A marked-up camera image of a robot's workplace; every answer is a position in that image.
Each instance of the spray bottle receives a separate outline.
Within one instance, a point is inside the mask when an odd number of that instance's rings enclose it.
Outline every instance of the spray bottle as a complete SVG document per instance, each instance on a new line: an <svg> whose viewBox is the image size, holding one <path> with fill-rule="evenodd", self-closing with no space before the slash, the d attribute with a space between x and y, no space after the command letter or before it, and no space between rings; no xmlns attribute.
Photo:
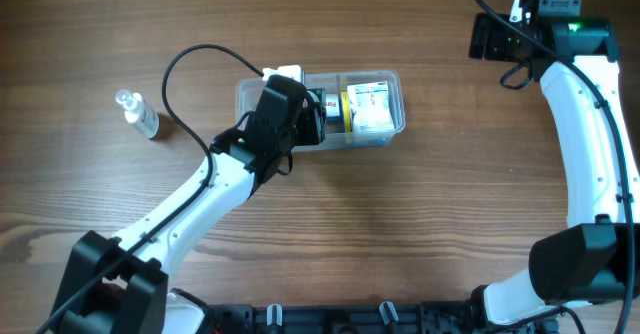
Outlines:
<svg viewBox="0 0 640 334"><path fill-rule="evenodd" d="M152 139L158 134L160 120L158 113L149 105L140 93L122 89L116 94L116 102L124 108L124 118L142 135Z"/></svg>

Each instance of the plastic container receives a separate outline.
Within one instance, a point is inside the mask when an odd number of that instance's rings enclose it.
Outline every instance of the plastic container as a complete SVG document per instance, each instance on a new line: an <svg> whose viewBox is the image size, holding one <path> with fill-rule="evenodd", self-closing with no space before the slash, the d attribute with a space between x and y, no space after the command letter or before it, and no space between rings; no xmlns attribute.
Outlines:
<svg viewBox="0 0 640 334"><path fill-rule="evenodd" d="M308 89L324 88L327 94L341 95L350 85L386 81L389 89L389 110L394 128L378 132L344 132L341 123L327 122L325 140L320 145L299 146L293 151L313 151L373 147L389 144L394 135L405 127L404 103L398 74L391 70L305 74L305 86ZM254 110L262 94L265 82L261 78L244 79L236 86L236 120L249 110Z"/></svg>

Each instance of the black bracket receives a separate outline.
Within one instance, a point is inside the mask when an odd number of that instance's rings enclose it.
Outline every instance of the black bracket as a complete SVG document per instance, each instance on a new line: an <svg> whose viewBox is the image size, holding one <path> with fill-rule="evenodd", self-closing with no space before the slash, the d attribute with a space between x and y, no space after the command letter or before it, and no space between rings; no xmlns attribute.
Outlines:
<svg viewBox="0 0 640 334"><path fill-rule="evenodd" d="M127 254L114 239L85 234L71 250L53 305L55 312L81 287L116 260L124 261L105 278L120 277L126 288L98 283L52 326L56 333L155 334L164 325L167 274L156 260L142 262Z"/></svg>
<svg viewBox="0 0 640 334"><path fill-rule="evenodd" d="M600 103L600 102L595 102L595 103L593 104L593 106L594 106L596 109L608 108L608 107L609 107L609 101L608 101L608 100L603 100L603 101L602 101L602 103Z"/></svg>
<svg viewBox="0 0 640 334"><path fill-rule="evenodd" d="M633 194L616 194L616 201L618 203L622 203L623 201L628 201L629 203L633 203Z"/></svg>
<svg viewBox="0 0 640 334"><path fill-rule="evenodd" d="M508 15L501 15L509 20ZM473 25L469 57L492 61L518 62L516 50L524 45L488 14L479 13Z"/></svg>
<svg viewBox="0 0 640 334"><path fill-rule="evenodd" d="M640 225L635 224L633 235L638 232ZM576 225L538 241L529 254L529 275L536 294L548 305L624 298L628 235L626 224L602 222ZM639 289L636 277L634 297Z"/></svg>

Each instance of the wooden table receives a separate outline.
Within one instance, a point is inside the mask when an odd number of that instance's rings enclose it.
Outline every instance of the wooden table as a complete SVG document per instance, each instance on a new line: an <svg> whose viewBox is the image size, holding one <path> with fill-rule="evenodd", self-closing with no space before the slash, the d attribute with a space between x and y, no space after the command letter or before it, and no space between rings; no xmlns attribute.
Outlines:
<svg viewBox="0 0 640 334"><path fill-rule="evenodd" d="M487 1L507 11L512 0ZM583 14L616 26L638 153L632 2L584 0ZM531 245L566 226L564 169L539 85L502 89L509 64L467 58L478 11L473 0L0 0L0 333L46 319L80 236L133 223L199 165L185 133L147 141L113 101L131 88L162 112L164 69L198 43L259 68L396 70L407 127L388 147L296 155L293 174L227 215L172 285L209 303L416 303L465 299L524 268ZM234 123L235 85L251 76L194 53L170 101L208 141ZM589 333L610 333L619 307L579 314Z"/></svg>

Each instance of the black cable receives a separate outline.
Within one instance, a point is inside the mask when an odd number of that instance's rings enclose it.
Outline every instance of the black cable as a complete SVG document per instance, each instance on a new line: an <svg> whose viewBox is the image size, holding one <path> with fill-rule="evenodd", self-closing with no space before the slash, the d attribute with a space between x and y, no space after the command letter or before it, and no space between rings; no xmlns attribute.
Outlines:
<svg viewBox="0 0 640 334"><path fill-rule="evenodd" d="M173 212L171 212L171 214L169 214L160 223L158 223L155 227L153 227L153 229L151 229L146 235L144 235L136 244L134 244L131 248L129 248L129 250L127 250L127 255L124 255L118 258L111 265L109 265L108 267L100 271L97 275L95 275L93 278L91 278L91 280L89 280L85 285L83 285L77 292L75 292L75 294L73 294L71 298L69 298L53 314L51 314L49 319L47 319L47 321L44 322L44 324L42 324L42 326L40 327L40 329L38 329L36 334L46 333L46 331L49 330L49 328L51 328L53 323L59 320L64 315L64 313L71 307L71 305L73 305L73 303L78 301L78 299L80 299L83 295L85 295L96 284L100 283L102 281L102 278L109 275L109 273L113 272L120 264L124 262L125 258L128 255L133 255L138 249L140 249L143 245L145 245L148 241L150 241L160 230L162 230L162 228L164 228L173 219L175 219L185 208L191 205L191 203L193 203L193 201L196 200L196 198L198 198L198 196L200 196L200 194L202 194L202 192L207 188L207 185L209 184L209 181L213 176L213 158L211 156L211 152L209 152L209 148L207 148L207 145L204 143L204 141L202 141L202 139L200 139L198 134L196 134L191 128L189 128L189 126L185 124L176 115L176 113L173 112L173 110L171 109L171 106L169 105L169 102L167 101L167 80L169 79L169 74L171 74L171 70L183 56L191 53L192 51L199 50L199 49L215 49L215 50L220 50L222 52L225 52L231 55L232 57L238 59L242 64L246 65L254 73L258 74L261 77L264 76L262 71L258 70L256 67L254 67L251 63L249 63L246 59L241 57L239 54L235 53L230 49L227 49L219 45L214 45L214 44L200 44L200 45L192 46L190 48L183 50L180 54L178 54L175 58L173 58L173 60L171 61L171 63L169 63L169 66L165 70L164 77L162 79L162 103L164 104L165 109L169 113L169 116L171 116L171 118L176 123L178 123L178 125L180 125L180 127L182 127L182 129L184 129L184 131L186 131L187 134L189 134L193 138L193 140L195 140L198 143L200 148L202 148L202 150L204 151L204 154L207 158L207 175L205 176L204 180L201 181L201 184L198 187L198 189L193 194L191 194L191 196L187 200L185 200L184 203L182 203L179 207L177 207ZM246 115L248 115L248 113L245 113L245 116L243 116L241 121L238 124L236 124L237 126L239 126L239 124L242 123L242 120L246 118Z"/></svg>
<svg viewBox="0 0 640 334"><path fill-rule="evenodd" d="M609 103L604 99L600 90L593 84L593 82L584 74L578 67L576 67L570 60L567 58L561 57L554 50L548 48L542 43L535 40L529 34L520 30L510 22L504 20L498 13L496 13L491 7L489 7L483 0L475 0L476 3L496 22L502 24L504 27L514 32L515 34L521 36L523 39L529 41L533 46L542 50L547 55L549 55L554 60L559 61L564 64L567 68L569 68L572 72L574 72L591 90L593 96L596 98L598 103L598 108L602 109L604 112L604 116L607 119L607 123L609 124L609 129L611 130L611 136L613 137L614 147L616 149L616 157L618 161L618 171L620 172L620 187L622 190L622 195L620 196L620 201L622 202L622 206L624 209L625 221L627 224L627 283L625 287L625 295L622 304L622 309L620 310L620 318L618 319L618 323L616 324L616 334L624 333L624 329L627 325L627 321L629 319L629 314L631 312L631 301L633 300L633 285L634 278L636 273L636 247L635 247L635 236L633 232L633 214L631 213L631 193L629 191L629 178L627 176L627 164L624 157L624 151L622 146L622 139L620 138L620 131L618 129L618 125L613 117L613 113L611 112L611 108L609 107Z"/></svg>
<svg viewBox="0 0 640 334"><path fill-rule="evenodd" d="M556 316L558 314L564 314L567 313L569 314L569 316L571 316L571 319L573 319L573 322L576 324L576 328L578 328L578 333L579 334L586 334L586 331L584 330L584 326L582 325L582 322L580 321L580 318L578 318L578 314L576 314L576 312L574 312L573 310L564 307L564 306L559 306L557 308L551 309L547 312L544 313L540 313L538 315L534 315L532 317L529 317L527 319L523 319L520 320L518 322L515 322L513 324L510 325L504 325L504 326L499 326L497 327L495 330L483 333L483 334L498 334L498 333L504 333L510 330L518 330L522 327L524 327L525 325L531 324L533 322L537 322L546 318L550 318L552 316Z"/></svg>
<svg viewBox="0 0 640 334"><path fill-rule="evenodd" d="M293 154L291 154L291 152L287 153L287 160L289 161L289 171L285 172L281 169L278 169L277 173L282 175L282 176L287 176L289 174L291 174L291 172L293 171Z"/></svg>
<svg viewBox="0 0 640 334"><path fill-rule="evenodd" d="M527 77L518 85L507 84L507 80L511 78L515 73L519 72L522 68L527 68ZM533 74L531 73L531 65L529 65L529 63L526 61L521 61L516 66L504 73L504 75L500 78L500 85L502 85L502 87L505 89L520 90L529 85L529 83L531 83L531 79L533 79Z"/></svg>

